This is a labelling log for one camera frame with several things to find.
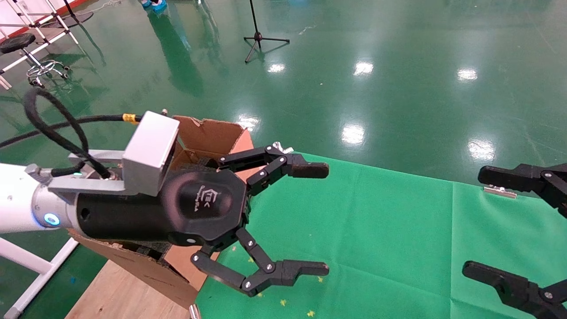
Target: wooden table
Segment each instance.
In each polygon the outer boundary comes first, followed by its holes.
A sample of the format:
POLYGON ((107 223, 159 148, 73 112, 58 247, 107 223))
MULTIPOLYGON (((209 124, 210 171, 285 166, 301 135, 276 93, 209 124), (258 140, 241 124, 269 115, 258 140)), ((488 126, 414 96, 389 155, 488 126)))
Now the wooden table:
POLYGON ((65 319, 187 319, 189 312, 108 261, 65 319))

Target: blue led ring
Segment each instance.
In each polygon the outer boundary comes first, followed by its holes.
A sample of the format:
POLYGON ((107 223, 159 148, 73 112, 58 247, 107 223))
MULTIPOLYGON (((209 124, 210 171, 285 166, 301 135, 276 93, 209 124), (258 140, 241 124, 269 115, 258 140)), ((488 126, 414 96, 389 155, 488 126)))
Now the blue led ring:
POLYGON ((45 214, 43 216, 43 219, 45 220, 46 223, 48 223, 51 226, 57 226, 61 223, 59 217, 57 217, 55 214, 52 213, 45 214))

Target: cardboard box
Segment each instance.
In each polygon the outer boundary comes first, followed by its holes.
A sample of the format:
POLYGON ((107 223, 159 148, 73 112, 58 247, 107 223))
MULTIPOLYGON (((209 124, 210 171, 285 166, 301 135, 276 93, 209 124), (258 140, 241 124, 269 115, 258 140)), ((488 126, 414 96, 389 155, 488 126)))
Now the cardboard box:
MULTIPOLYGON (((170 169, 198 163, 202 157, 220 157, 252 149, 247 129, 216 120, 199 121, 192 117, 174 116, 180 122, 179 136, 170 169)), ((257 172, 252 169, 237 173, 246 180, 257 172)), ((132 275, 153 287, 184 308, 189 308, 205 282, 206 275, 190 262, 198 246, 181 247, 167 243, 113 242, 85 238, 70 230, 69 234, 85 247, 112 260, 132 275)))

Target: green tablecloth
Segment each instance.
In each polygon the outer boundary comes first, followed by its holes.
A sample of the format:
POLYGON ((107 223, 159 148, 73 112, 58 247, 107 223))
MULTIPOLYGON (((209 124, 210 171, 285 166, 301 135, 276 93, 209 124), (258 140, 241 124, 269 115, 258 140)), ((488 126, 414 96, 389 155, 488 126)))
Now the green tablecloth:
MULTIPOLYGON (((273 260, 323 261, 328 276, 301 277, 249 298, 208 279, 203 319, 533 318, 465 278, 467 260, 541 286, 567 278, 567 221, 541 199, 503 198, 481 187, 325 161, 325 180, 283 178, 253 202, 247 229, 273 260)), ((219 259, 257 268, 235 244, 219 259)))

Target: green epoxy floor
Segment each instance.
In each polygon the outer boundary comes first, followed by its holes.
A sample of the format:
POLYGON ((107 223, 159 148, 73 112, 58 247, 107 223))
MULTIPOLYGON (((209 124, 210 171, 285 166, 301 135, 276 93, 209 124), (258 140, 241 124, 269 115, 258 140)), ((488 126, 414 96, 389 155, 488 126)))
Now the green epoxy floor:
MULTIPOLYGON (((237 121, 250 127, 256 145, 280 141, 301 152, 451 181, 477 184, 483 165, 567 162, 566 2, 255 5, 263 35, 291 44, 248 65, 242 39, 253 35, 248 1, 170 0, 156 16, 124 0, 95 13, 84 24, 88 34, 73 28, 94 67, 70 39, 50 47, 74 73, 72 85, 47 87, 75 116, 167 108, 237 121)), ((263 42, 265 51, 279 45, 263 42)), ((0 65, 16 57, 0 56, 0 65)), ((18 97, 29 88, 25 69, 7 72, 14 89, 0 90, 0 140, 32 130, 18 97)), ((61 120, 47 105, 41 109, 47 121, 61 120)), ((84 128, 95 149, 123 149, 135 129, 84 128)), ((0 150, 0 161, 62 166, 66 155, 35 138, 0 150)), ((64 231, 3 237, 48 259, 67 238, 64 231)), ((23 317, 63 318, 103 264, 80 247, 23 317)), ((5 260, 0 275, 3 313, 35 275, 5 260)))

